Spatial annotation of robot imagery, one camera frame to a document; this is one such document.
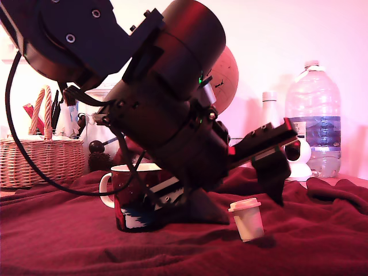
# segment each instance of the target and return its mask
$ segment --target coffee mug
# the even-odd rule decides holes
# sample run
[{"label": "coffee mug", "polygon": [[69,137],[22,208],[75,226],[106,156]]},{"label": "coffee mug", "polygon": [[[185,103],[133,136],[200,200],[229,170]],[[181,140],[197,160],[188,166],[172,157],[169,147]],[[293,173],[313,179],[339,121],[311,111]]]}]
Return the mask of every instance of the coffee mug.
[{"label": "coffee mug", "polygon": [[[127,183],[131,175],[127,165],[114,166],[111,171],[102,177],[99,183],[100,193],[107,192],[107,184],[110,178],[112,179],[113,189],[117,190]],[[171,177],[155,163],[141,163],[138,165],[137,172],[146,187],[149,188]],[[153,211],[142,211],[139,208],[144,199],[144,192],[136,178],[133,178],[125,189],[115,194],[114,200],[108,195],[100,198],[106,206],[115,209],[116,223],[120,230],[145,227],[154,220]]]}]

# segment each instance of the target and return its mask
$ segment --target small white cup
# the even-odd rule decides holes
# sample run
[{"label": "small white cup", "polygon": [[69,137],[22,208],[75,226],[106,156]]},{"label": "small white cup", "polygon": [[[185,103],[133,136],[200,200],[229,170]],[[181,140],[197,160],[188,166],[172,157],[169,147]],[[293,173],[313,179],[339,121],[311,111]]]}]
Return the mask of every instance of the small white cup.
[{"label": "small white cup", "polygon": [[260,202],[255,197],[230,204],[229,212],[233,213],[240,238],[244,242],[262,237],[265,234],[259,206]]}]

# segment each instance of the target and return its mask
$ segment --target red blanket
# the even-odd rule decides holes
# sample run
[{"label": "red blanket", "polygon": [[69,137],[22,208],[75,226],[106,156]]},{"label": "red blanket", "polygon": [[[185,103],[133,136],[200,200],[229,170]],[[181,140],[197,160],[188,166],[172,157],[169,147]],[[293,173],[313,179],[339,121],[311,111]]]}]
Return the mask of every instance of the red blanket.
[{"label": "red blanket", "polygon": [[[103,175],[69,187],[97,191]],[[230,225],[125,233],[98,197],[50,186],[19,190],[1,199],[1,274],[368,275],[368,189],[347,180],[307,185],[286,183],[282,208],[259,190],[252,169],[238,168],[209,193],[224,210],[256,194],[265,236],[248,243],[232,218]]]}]

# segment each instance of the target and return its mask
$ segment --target bottle cap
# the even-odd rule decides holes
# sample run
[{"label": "bottle cap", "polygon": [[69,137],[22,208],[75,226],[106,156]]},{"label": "bottle cap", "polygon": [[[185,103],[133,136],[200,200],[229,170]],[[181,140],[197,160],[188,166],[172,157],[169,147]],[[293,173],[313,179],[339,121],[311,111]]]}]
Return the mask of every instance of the bottle cap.
[{"label": "bottle cap", "polygon": [[276,91],[265,91],[262,93],[262,101],[277,101]]},{"label": "bottle cap", "polygon": [[304,68],[308,68],[309,66],[313,66],[313,65],[320,65],[320,62],[318,60],[308,60],[307,62],[304,63]]}]

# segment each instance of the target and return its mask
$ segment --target mug handle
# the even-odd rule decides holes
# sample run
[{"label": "mug handle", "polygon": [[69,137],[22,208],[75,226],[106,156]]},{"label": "mug handle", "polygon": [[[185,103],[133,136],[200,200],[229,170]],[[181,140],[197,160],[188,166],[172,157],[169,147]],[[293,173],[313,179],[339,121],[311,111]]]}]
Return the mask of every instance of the mug handle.
[{"label": "mug handle", "polygon": [[[99,182],[99,192],[100,193],[106,193],[108,191],[108,181],[109,178],[112,177],[112,173],[105,174],[101,181]],[[115,208],[114,201],[111,200],[111,198],[108,195],[104,195],[100,197],[103,204],[105,204],[107,207]]]}]

